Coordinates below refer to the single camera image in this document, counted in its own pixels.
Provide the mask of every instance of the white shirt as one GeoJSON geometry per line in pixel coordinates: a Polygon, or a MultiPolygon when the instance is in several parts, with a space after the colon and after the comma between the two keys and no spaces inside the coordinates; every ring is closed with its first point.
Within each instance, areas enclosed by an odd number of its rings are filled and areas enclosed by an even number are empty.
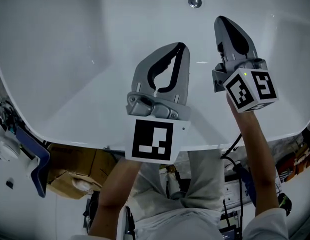
{"type": "MultiPolygon", "coordinates": [[[[218,212],[198,208],[178,209],[143,219],[135,224],[137,240],[223,240],[217,228],[218,212]]],[[[288,240],[286,212],[267,210],[255,217],[243,232],[244,240],[288,240]]],[[[75,235],[70,240],[108,240],[75,235]]]]}

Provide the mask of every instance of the cardboard box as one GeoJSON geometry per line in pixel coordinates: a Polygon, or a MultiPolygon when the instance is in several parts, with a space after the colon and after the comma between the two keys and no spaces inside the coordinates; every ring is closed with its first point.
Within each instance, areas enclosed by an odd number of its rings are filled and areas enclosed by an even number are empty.
{"type": "Polygon", "coordinates": [[[51,167],[47,188],[60,196],[80,199],[87,194],[73,186],[73,179],[92,184],[100,191],[103,183],[116,165],[114,158],[101,149],[51,144],[51,167]]]}

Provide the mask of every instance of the person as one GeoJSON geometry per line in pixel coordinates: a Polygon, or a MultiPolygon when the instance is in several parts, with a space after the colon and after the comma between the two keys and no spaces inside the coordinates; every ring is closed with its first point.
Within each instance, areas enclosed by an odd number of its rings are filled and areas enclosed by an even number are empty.
{"type": "MultiPolygon", "coordinates": [[[[244,240],[287,240],[285,210],[279,208],[275,165],[254,112],[238,113],[227,97],[242,134],[256,190],[255,218],[244,229],[244,240]]],[[[120,160],[99,195],[90,236],[71,240],[116,239],[121,208],[128,206],[137,240],[222,240],[217,227],[223,206],[224,171],[218,150],[188,153],[191,182],[184,198],[167,199],[159,165],[120,160]]]]}

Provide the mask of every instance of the metal drain hole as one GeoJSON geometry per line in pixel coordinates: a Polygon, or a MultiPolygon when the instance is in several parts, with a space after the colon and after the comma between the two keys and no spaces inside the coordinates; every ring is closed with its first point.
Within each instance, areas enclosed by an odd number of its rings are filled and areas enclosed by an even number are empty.
{"type": "Polygon", "coordinates": [[[190,7],[199,8],[202,5],[202,1],[201,0],[188,0],[188,4],[190,7]]]}

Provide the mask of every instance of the human arm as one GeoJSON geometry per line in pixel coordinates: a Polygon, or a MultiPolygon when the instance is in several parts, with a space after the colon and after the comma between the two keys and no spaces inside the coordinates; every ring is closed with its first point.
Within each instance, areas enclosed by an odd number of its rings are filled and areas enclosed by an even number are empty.
{"type": "Polygon", "coordinates": [[[275,163],[254,112],[238,113],[228,96],[227,101],[245,143],[256,189],[257,216],[266,210],[279,207],[275,188],[275,163]]]}
{"type": "Polygon", "coordinates": [[[125,159],[116,164],[100,191],[89,235],[116,239],[119,212],[128,199],[140,166],[140,162],[125,159]]]}

